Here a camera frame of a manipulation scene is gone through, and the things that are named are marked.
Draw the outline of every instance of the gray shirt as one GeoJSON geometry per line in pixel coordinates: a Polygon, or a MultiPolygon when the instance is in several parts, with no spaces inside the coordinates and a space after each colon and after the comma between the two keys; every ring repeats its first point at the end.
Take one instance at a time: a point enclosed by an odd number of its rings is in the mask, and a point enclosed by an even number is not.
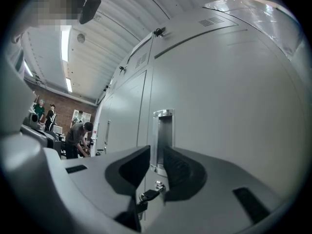
{"type": "Polygon", "coordinates": [[[85,135],[85,131],[83,129],[83,123],[76,123],[71,127],[66,136],[66,144],[67,145],[76,145],[82,140],[85,135]]]}

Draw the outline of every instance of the gray machine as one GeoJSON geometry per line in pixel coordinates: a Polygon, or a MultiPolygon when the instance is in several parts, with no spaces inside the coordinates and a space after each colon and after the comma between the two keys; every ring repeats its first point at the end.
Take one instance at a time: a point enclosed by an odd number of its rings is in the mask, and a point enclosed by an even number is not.
{"type": "Polygon", "coordinates": [[[198,8],[155,29],[106,95],[100,156],[60,160],[18,134],[22,119],[0,140],[12,191],[53,233],[263,233],[311,159],[309,96],[290,60],[219,11],[198,8]]]}

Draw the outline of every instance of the ceiling light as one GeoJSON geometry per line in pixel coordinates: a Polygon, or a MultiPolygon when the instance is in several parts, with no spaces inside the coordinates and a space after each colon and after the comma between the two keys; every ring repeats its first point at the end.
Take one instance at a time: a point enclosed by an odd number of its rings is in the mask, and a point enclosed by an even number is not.
{"type": "Polygon", "coordinates": [[[29,67],[28,67],[28,65],[27,65],[27,63],[26,63],[26,61],[25,61],[25,59],[24,59],[24,65],[25,65],[25,68],[26,68],[28,74],[29,74],[31,77],[34,77],[33,74],[30,72],[30,69],[29,69],[29,67]]]}
{"type": "Polygon", "coordinates": [[[69,44],[70,28],[62,31],[61,50],[62,60],[68,62],[68,44],[69,44]]]}
{"type": "Polygon", "coordinates": [[[72,84],[69,78],[66,78],[66,85],[67,85],[67,90],[72,93],[73,92],[72,84]]]}

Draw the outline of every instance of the door handle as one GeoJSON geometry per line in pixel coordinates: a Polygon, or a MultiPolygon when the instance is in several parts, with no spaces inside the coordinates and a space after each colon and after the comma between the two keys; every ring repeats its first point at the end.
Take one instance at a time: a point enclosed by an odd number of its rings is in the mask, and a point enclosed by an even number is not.
{"type": "Polygon", "coordinates": [[[104,139],[104,144],[107,145],[108,144],[108,133],[109,133],[109,126],[111,124],[111,121],[108,120],[107,121],[107,127],[106,127],[106,133],[105,133],[105,139],[104,139]]]}

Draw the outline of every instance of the black slot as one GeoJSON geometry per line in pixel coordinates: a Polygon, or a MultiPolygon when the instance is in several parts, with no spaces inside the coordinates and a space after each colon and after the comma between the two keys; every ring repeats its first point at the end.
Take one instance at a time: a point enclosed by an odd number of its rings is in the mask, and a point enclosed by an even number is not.
{"type": "Polygon", "coordinates": [[[260,222],[270,214],[248,188],[238,188],[233,190],[233,193],[254,224],[260,222]]]}
{"type": "Polygon", "coordinates": [[[72,173],[76,173],[76,172],[79,172],[79,171],[82,171],[85,169],[88,169],[88,168],[84,165],[79,165],[79,166],[68,167],[68,168],[66,168],[66,171],[69,174],[72,174],[72,173]]]}

